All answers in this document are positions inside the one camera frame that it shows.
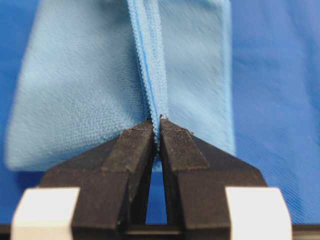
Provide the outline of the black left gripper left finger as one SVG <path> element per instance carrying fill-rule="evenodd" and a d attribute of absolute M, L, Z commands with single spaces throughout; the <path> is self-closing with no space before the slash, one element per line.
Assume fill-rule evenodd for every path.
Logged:
<path fill-rule="evenodd" d="M 153 156 L 146 120 L 50 168 L 24 191 L 11 239 L 119 240 L 124 227 L 146 221 Z"/>

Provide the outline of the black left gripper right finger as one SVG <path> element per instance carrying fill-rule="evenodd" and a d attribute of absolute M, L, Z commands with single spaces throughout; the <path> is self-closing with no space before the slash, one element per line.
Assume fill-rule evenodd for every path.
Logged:
<path fill-rule="evenodd" d="M 167 222 L 188 240 L 290 240 L 290 214 L 279 188 L 254 166 L 160 122 Z"/>

